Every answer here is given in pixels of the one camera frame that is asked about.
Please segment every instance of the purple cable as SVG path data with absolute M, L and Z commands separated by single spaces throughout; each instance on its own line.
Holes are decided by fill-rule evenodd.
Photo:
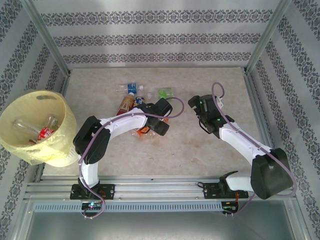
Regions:
M 221 110 L 221 108 L 218 106 L 217 100 L 215 98 L 215 86 L 219 85 L 222 89 L 222 96 L 225 94 L 225 89 L 224 86 L 222 86 L 222 84 L 220 82 L 214 82 L 212 84 L 211 87 L 211 92 L 212 92 L 212 98 L 214 101 L 214 104 L 216 106 L 216 108 L 218 109 L 218 111 L 220 112 L 221 116 L 224 118 L 224 120 L 235 130 L 237 131 L 239 134 L 241 134 L 245 139 L 247 139 L 249 142 L 251 142 L 256 148 L 258 148 L 258 150 L 261 150 L 262 152 L 264 152 L 265 154 L 267 154 L 272 160 L 274 160 L 277 164 L 280 165 L 280 167 L 282 167 L 284 169 L 284 171 L 290 176 L 292 182 L 293 182 L 293 189 L 292 192 L 289 194 L 285 194 L 285 195 L 281 195 L 281 194 L 277 194 L 278 196 L 282 196 L 282 197 L 291 197 L 293 195 L 296 194 L 297 191 L 297 182 L 295 180 L 294 175 L 290 172 L 290 170 L 278 159 L 276 159 L 270 152 L 266 151 L 264 148 L 260 147 L 260 145 L 258 145 L 256 142 L 254 142 L 250 137 L 248 137 L 246 134 L 244 134 L 242 131 L 238 130 L 226 117 L 226 115 L 224 114 L 224 112 Z M 253 193 L 253 195 L 250 197 L 250 199 L 245 203 L 245 205 L 236 213 L 234 213 L 233 215 L 237 215 L 238 213 L 240 213 L 245 207 L 247 207 L 247 205 L 251 202 L 251 200 L 255 197 L 255 193 Z
M 86 211 L 83 212 L 83 215 L 85 218 L 88 218 L 88 219 L 94 219 L 96 217 L 98 217 L 100 214 L 102 214 L 104 211 L 105 211 L 105 208 L 106 208 L 106 201 L 104 200 L 104 198 L 102 196 L 100 196 L 99 194 L 97 194 L 96 192 L 94 192 L 93 190 L 91 190 L 91 188 L 87 185 L 87 183 L 85 181 L 83 181 L 84 179 L 84 176 L 83 176 L 83 173 L 82 173 L 82 169 L 81 169 L 81 165 L 84 161 L 84 158 L 86 157 L 86 155 L 88 154 L 93 142 L 95 141 L 95 139 L 97 138 L 98 134 L 102 131 L 102 129 L 104 129 L 107 125 L 119 120 L 119 119 L 122 119 L 122 118 L 125 118 L 125 117 L 133 117 L 133 116 L 148 116 L 148 117 L 155 117 L 155 118 L 158 118 L 158 119 L 174 119 L 174 118 L 177 118 L 179 117 L 185 110 L 185 104 L 184 102 L 180 99 L 180 98 L 177 98 L 177 97 L 168 97 L 166 98 L 166 100 L 170 100 L 170 99 L 175 99 L 175 100 L 178 100 L 181 105 L 182 105 L 182 108 L 181 108 L 181 111 L 177 114 L 177 115 L 174 115 L 174 116 L 158 116 L 158 115 L 155 115 L 155 114 L 150 114 L 150 113 L 144 113 L 144 112 L 141 112 L 141 113 L 129 113 L 129 114 L 121 114 L 119 115 L 118 117 L 112 119 L 112 121 L 108 121 L 106 122 L 105 124 L 103 124 L 99 129 L 98 131 L 96 131 L 96 133 L 94 134 L 93 138 L 91 139 L 91 141 L 89 142 L 88 146 L 86 147 L 84 153 L 82 154 L 81 158 L 79 159 L 78 163 L 79 163 L 79 178 L 80 178 L 80 181 L 82 182 L 82 184 L 84 185 L 84 187 L 86 189 L 88 189 L 93 195 L 95 195 L 96 197 L 98 197 L 101 201 L 102 201 L 102 208 L 101 210 L 96 214 L 96 215 L 93 215 L 91 217 L 87 217 L 86 215 Z

